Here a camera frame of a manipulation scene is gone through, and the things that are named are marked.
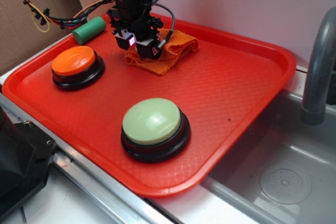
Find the orange button cap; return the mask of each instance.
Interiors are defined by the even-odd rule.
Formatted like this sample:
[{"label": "orange button cap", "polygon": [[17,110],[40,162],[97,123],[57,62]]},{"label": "orange button cap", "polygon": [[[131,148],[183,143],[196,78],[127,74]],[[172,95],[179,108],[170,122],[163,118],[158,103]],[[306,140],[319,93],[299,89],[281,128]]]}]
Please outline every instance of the orange button cap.
[{"label": "orange button cap", "polygon": [[51,68],[59,76],[72,76],[89,68],[95,59],[92,48],[72,47],[60,53],[52,62]]}]

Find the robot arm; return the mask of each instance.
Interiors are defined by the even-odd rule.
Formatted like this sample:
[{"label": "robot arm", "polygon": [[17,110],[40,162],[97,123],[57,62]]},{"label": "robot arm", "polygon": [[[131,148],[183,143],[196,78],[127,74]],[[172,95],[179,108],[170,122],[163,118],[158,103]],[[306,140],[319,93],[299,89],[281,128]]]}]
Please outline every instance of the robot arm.
[{"label": "robot arm", "polygon": [[115,5],[107,13],[114,28],[112,33],[120,48],[127,50],[135,44],[139,55],[143,58],[157,59],[160,56],[161,49],[171,36],[173,27],[169,36],[160,42],[158,29],[163,27],[163,23],[159,18],[150,15],[152,6],[157,1],[114,0]]}]

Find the tray rim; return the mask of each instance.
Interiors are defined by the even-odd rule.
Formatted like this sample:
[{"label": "tray rim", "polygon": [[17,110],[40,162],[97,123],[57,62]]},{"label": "tray rim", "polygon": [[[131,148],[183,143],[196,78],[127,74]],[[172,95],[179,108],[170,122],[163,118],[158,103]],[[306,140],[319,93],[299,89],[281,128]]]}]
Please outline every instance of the tray rim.
[{"label": "tray rim", "polygon": [[[170,25],[170,20],[167,17],[160,16],[165,24]],[[108,21],[108,16],[104,15],[103,18],[105,21]],[[221,145],[217,148],[217,150],[212,154],[212,156],[194,173],[191,177],[189,177],[184,182],[173,185],[171,187],[148,187],[146,185],[137,184],[137,186],[130,185],[128,183],[127,186],[130,190],[135,192],[136,194],[151,197],[151,198],[160,198],[160,197],[167,197],[172,196],[175,194],[182,193],[187,189],[191,189],[192,187],[198,185],[208,174],[208,172],[218,163],[218,161],[225,155],[225,153],[230,149],[230,147],[235,144],[238,138],[243,134],[243,132],[248,128],[248,126],[254,121],[254,119],[264,110],[264,108],[273,100],[273,98],[281,91],[282,87],[287,83],[287,81],[293,76],[296,71],[296,61],[294,59],[293,54],[285,48],[282,48],[277,45],[273,45],[267,42],[251,39],[248,37],[235,35],[232,33],[228,33],[225,31],[220,31],[214,28],[209,28],[205,26],[200,26],[192,23],[188,23],[185,21],[177,20],[176,21],[176,28],[178,30],[184,30],[184,28],[188,28],[189,31],[194,30],[202,30],[203,36],[201,38],[198,36],[198,39],[213,42],[211,39],[215,38],[215,44],[223,45],[223,41],[219,40],[219,38],[227,38],[231,44],[231,46],[227,46],[230,48],[237,49],[236,47],[239,45],[244,44],[245,50],[240,50],[247,52],[249,54],[253,54],[253,50],[258,47],[259,49],[263,49],[263,55],[257,54],[256,56],[268,58],[274,61],[277,65],[279,65],[282,69],[282,78],[278,80],[277,84],[272,87],[268,93],[258,101],[257,106],[255,106],[251,112],[247,114],[247,116],[240,121],[237,127],[228,135],[228,137],[223,140]],[[15,87],[24,80],[27,76],[33,73],[35,70],[38,69],[37,66],[41,67],[45,64],[49,63],[54,57],[56,57],[61,51],[54,51],[53,54],[50,54],[51,51],[55,50],[56,48],[61,48],[63,44],[67,43],[75,43],[76,42],[73,36],[66,36],[64,39],[60,40],[52,47],[42,51],[38,54],[35,58],[31,59],[30,61],[26,62],[18,69],[16,69],[12,74],[8,76],[5,80],[4,85],[2,87],[3,94],[12,100],[15,104],[21,107],[23,110],[31,114],[35,119],[38,118],[39,122],[43,124],[46,128],[46,122],[50,122],[49,119],[46,119],[38,109],[32,108],[29,104],[26,104],[23,99],[21,99],[15,93]],[[128,177],[124,179],[124,182],[127,182],[131,179]]]}]

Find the black button base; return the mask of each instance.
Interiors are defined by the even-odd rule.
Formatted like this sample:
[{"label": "black button base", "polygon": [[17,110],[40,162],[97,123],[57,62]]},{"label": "black button base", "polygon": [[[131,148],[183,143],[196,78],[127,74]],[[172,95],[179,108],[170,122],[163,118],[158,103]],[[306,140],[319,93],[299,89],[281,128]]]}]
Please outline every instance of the black button base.
[{"label": "black button base", "polygon": [[62,90],[78,90],[94,83],[104,73],[103,59],[96,54],[93,64],[81,73],[72,76],[59,76],[53,70],[53,82]]},{"label": "black button base", "polygon": [[153,145],[136,144],[126,136],[124,130],[122,129],[122,146],[133,159],[144,163],[157,163],[174,157],[187,145],[191,134],[188,118],[181,110],[180,115],[180,127],[177,129],[174,135],[164,142]]}]

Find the sink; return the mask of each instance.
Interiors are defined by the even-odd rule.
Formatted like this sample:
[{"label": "sink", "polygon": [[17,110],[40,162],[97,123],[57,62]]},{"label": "sink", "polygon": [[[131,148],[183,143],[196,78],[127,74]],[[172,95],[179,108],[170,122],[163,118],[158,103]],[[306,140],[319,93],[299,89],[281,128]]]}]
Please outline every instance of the sink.
[{"label": "sink", "polygon": [[336,109],[308,126],[301,101],[282,90],[202,185],[260,223],[335,223]]}]

